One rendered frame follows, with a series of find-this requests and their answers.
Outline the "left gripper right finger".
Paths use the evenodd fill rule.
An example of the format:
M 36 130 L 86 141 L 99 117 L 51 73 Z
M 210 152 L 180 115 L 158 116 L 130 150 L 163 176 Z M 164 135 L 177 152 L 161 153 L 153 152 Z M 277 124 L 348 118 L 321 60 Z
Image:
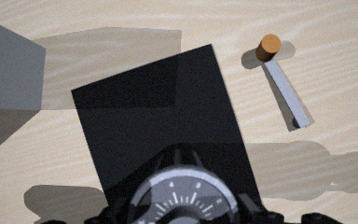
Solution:
M 320 213 L 302 215 L 301 223 L 288 223 L 284 222 L 283 214 L 269 211 L 262 203 L 253 202 L 247 194 L 234 194 L 234 197 L 240 208 L 240 224 L 343 224 Z

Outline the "black rectangular mat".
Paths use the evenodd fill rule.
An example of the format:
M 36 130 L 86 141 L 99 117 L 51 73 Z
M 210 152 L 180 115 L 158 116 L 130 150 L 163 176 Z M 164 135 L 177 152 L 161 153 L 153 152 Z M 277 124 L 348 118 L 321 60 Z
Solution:
M 175 143 L 196 147 L 233 195 L 262 203 L 212 44 L 71 92 L 108 205 L 132 198 Z

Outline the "white rectangular block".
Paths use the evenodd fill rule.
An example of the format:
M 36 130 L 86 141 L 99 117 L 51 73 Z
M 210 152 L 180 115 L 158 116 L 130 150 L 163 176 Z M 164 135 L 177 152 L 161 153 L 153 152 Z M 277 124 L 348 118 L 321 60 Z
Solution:
M 0 109 L 41 110 L 46 48 L 0 25 Z

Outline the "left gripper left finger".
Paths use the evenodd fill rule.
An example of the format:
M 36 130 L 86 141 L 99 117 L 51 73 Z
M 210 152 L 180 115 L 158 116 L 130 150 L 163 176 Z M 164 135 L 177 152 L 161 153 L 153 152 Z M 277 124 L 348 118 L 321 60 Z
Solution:
M 86 219 L 84 224 L 127 224 L 127 211 L 130 202 L 131 197 L 118 197 L 114 205 L 106 206 L 100 215 Z M 41 224 L 66 224 L 66 222 L 49 220 Z

